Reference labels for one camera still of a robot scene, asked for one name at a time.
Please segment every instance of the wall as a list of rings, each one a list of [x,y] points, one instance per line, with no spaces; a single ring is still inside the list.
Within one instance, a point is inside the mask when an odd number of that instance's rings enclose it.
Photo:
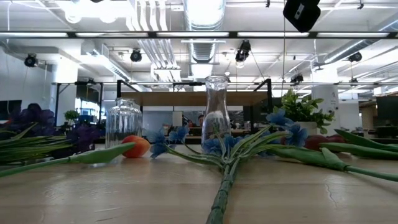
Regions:
[[[340,126],[350,131],[362,127],[362,118],[359,116],[359,102],[339,102]]]
[[[22,100],[22,109],[38,103],[49,109],[52,73],[42,68],[28,68],[18,58],[0,48],[0,100]]]

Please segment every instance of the shelf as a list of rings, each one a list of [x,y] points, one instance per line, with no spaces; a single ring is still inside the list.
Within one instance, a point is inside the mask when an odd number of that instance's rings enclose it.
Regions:
[[[124,92],[140,106],[206,106],[206,92]],[[227,106],[252,106],[267,99],[267,92],[227,92]]]

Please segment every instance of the glass bottle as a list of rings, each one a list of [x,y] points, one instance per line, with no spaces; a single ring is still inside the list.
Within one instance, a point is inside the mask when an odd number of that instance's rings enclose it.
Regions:
[[[228,78],[225,75],[211,75],[206,78],[207,106],[201,131],[201,143],[217,138],[216,132],[223,138],[231,134],[228,110],[226,107],[226,90]]]
[[[105,147],[121,144],[126,136],[142,135],[142,113],[134,107],[134,100],[117,98],[116,106],[106,115]]]

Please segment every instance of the apple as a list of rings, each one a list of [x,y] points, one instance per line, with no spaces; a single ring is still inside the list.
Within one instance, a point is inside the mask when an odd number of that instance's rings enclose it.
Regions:
[[[124,157],[126,158],[140,158],[150,148],[150,143],[139,136],[135,135],[127,136],[123,139],[122,144],[127,142],[135,142],[136,144],[132,149],[129,149],[128,151],[123,153]]]

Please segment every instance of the desk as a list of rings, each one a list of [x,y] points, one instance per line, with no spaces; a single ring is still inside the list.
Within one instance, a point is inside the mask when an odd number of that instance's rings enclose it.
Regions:
[[[1,178],[1,223],[204,224],[221,174],[171,155],[147,157]],[[396,161],[344,160],[397,173]],[[398,183],[258,158],[239,168],[225,223],[396,224],[397,211]]]

